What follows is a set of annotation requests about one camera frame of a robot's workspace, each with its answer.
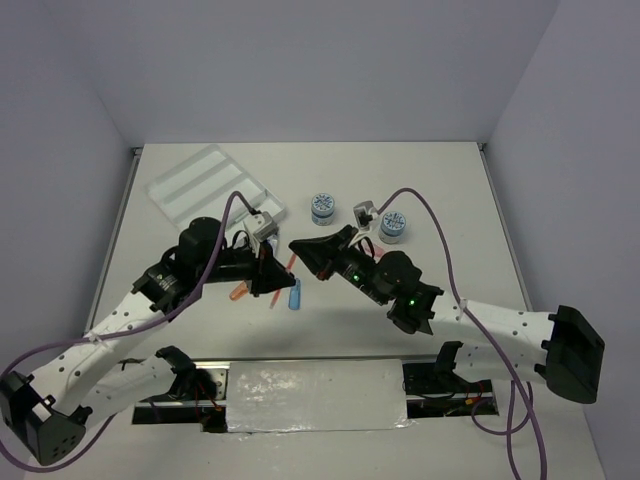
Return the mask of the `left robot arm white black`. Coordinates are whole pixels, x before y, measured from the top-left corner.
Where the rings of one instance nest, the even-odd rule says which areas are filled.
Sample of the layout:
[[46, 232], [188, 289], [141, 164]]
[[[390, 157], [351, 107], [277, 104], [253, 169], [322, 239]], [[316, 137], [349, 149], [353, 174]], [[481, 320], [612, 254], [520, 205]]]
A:
[[140, 400], [223, 398], [223, 381], [175, 346], [146, 359], [130, 355], [165, 326], [165, 315], [184, 308], [200, 281], [244, 282], [254, 296], [294, 285], [274, 256], [270, 239], [278, 225], [268, 213], [245, 219], [240, 246], [221, 228], [214, 218], [193, 220], [81, 343], [29, 374], [11, 371], [2, 378], [2, 419], [45, 471], [60, 466], [94, 424]]

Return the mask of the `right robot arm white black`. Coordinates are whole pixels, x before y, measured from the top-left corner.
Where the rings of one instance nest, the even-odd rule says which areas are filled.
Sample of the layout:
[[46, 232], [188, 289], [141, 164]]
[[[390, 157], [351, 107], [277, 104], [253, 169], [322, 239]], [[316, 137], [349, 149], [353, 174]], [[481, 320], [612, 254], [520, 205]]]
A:
[[442, 389], [517, 376], [571, 402], [596, 402], [605, 342], [579, 310], [527, 312], [457, 299], [422, 282], [402, 251], [372, 257], [356, 232], [346, 226], [289, 247], [318, 280], [338, 275], [387, 307], [401, 331], [428, 335], [438, 350], [434, 372]]

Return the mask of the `orange translucent cap case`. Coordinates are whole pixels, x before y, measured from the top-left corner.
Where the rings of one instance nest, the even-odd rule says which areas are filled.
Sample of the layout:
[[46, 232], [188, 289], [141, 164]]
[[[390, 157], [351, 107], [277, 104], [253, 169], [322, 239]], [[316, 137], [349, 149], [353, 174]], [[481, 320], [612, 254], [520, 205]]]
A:
[[245, 282], [237, 285], [229, 294], [229, 299], [233, 302], [240, 300], [249, 293], [249, 287]]

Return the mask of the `blue translucent cap case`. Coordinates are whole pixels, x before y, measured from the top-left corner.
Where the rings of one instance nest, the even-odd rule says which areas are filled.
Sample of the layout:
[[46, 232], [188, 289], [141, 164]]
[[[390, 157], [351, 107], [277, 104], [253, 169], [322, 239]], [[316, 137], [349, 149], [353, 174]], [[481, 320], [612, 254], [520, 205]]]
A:
[[301, 280], [296, 279], [294, 286], [289, 291], [288, 308], [298, 311], [301, 307]]

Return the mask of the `blue white round jar left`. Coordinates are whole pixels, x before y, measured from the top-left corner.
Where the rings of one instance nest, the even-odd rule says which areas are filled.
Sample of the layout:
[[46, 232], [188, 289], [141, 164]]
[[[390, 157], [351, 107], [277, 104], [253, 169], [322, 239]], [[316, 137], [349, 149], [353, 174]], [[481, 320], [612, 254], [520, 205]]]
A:
[[328, 193], [318, 193], [311, 199], [311, 219], [318, 226], [327, 226], [333, 222], [335, 200]]

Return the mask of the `blue white round jar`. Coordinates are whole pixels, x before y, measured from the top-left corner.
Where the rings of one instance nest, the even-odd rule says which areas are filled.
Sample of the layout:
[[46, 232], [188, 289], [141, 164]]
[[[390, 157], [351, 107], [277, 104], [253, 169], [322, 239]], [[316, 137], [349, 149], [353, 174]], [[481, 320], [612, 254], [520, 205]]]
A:
[[328, 193], [318, 193], [311, 199], [311, 219], [318, 226], [327, 226], [333, 222], [335, 200]]
[[385, 244], [398, 243], [407, 226], [406, 217], [397, 211], [386, 212], [380, 221], [378, 236]]

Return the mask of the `pink translucent cap case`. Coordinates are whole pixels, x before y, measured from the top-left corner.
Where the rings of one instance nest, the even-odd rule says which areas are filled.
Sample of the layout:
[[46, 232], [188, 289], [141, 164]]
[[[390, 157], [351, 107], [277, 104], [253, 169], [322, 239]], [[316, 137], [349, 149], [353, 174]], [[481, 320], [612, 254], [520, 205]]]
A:
[[365, 247], [374, 258], [380, 258], [386, 253], [386, 250], [375, 242], [365, 242]]

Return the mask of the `blue white round jar right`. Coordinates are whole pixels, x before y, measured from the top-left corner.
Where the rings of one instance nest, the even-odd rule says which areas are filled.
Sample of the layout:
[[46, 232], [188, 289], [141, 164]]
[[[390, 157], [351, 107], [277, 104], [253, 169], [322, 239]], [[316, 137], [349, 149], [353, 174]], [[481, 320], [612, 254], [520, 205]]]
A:
[[397, 211], [386, 212], [380, 221], [378, 236], [385, 244], [398, 243], [407, 226], [406, 217]]

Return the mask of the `white compartment tray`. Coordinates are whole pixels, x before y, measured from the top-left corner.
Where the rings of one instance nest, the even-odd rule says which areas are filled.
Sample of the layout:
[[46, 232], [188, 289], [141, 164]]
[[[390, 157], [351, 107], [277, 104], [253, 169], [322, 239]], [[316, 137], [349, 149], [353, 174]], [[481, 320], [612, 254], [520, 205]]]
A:
[[180, 231], [199, 217], [221, 218], [231, 193], [238, 191], [252, 208], [276, 222], [285, 204], [218, 145], [207, 146], [146, 185], [146, 193]]

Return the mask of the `silver foil covered panel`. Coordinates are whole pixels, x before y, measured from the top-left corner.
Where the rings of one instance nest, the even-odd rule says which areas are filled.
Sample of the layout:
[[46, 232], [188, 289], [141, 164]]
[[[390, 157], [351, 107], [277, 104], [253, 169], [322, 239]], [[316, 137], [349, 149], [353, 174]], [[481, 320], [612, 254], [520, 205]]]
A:
[[404, 428], [403, 382], [395, 359], [233, 363], [227, 427], [234, 433]]

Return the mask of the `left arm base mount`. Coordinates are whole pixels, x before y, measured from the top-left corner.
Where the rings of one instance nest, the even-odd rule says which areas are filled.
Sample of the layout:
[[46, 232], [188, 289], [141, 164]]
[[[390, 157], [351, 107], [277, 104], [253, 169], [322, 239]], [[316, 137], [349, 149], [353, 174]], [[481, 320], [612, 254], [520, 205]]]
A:
[[227, 387], [230, 363], [196, 360], [196, 376], [187, 387], [154, 395], [134, 405], [135, 426], [198, 427], [202, 432], [222, 434], [227, 426]]

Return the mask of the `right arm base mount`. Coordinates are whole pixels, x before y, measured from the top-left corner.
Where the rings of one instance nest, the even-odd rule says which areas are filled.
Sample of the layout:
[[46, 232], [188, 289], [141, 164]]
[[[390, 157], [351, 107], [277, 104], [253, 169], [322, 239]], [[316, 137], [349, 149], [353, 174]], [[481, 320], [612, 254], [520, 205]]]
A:
[[409, 419], [497, 415], [489, 380], [469, 383], [456, 376], [439, 377], [434, 363], [403, 363], [403, 390]]

